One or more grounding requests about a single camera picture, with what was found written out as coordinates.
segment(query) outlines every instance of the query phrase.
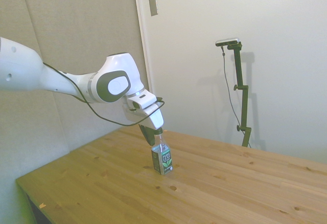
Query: bottle label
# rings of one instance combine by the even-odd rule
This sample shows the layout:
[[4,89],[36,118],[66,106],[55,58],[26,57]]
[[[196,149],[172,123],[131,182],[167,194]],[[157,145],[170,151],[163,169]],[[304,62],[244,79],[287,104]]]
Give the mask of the bottle label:
[[162,154],[162,165],[164,174],[167,174],[169,171],[173,170],[172,155],[170,154],[170,150]]
[[159,155],[158,155],[158,153],[156,153],[154,151],[152,151],[152,161],[153,161],[154,169],[161,174]]

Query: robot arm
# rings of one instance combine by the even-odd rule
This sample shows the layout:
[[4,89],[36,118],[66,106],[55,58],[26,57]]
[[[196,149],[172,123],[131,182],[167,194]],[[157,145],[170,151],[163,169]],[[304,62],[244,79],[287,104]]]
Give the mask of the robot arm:
[[[72,80],[80,91],[66,77]],[[121,98],[126,118],[134,123],[159,107],[155,95],[144,88],[137,66],[128,53],[108,56],[96,73],[72,75],[58,73],[43,64],[34,50],[0,37],[0,90],[35,89],[73,95],[89,103],[111,103]],[[140,122],[151,129],[158,129],[163,123],[159,109]]]

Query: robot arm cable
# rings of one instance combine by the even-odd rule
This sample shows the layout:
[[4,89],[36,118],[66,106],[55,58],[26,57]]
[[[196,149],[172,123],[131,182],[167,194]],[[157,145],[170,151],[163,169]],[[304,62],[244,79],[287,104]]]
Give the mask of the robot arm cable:
[[90,103],[85,99],[82,91],[79,89],[79,87],[77,86],[77,84],[71,80],[71,78],[67,77],[66,75],[62,74],[60,71],[58,71],[57,69],[55,69],[54,67],[52,67],[51,65],[47,64],[47,63],[43,63],[44,65],[46,65],[47,67],[53,69],[56,73],[60,74],[61,76],[63,76],[64,78],[66,78],[67,80],[69,80],[75,87],[76,89],[79,91],[79,93],[81,94],[83,100],[81,100],[82,102],[86,103],[88,105],[88,107],[93,111],[93,113],[98,116],[99,118],[105,120],[105,121],[108,121],[108,122],[111,122],[111,123],[115,123],[115,124],[118,124],[118,125],[121,125],[121,126],[134,126],[136,124],[139,124],[140,122],[146,120],[147,118],[149,118],[152,114],[154,114],[157,110],[159,110],[164,104],[165,102],[162,100],[162,98],[159,98],[157,97],[157,102],[159,103],[162,103],[157,109],[155,109],[153,112],[151,112],[149,115],[147,115],[146,117],[142,118],[141,120],[139,120],[138,122],[136,123],[132,123],[132,124],[122,124],[122,123],[119,123],[119,122],[115,122],[113,120],[110,120],[110,119],[106,119],[102,116],[100,116],[93,108],[92,106],[90,105]]

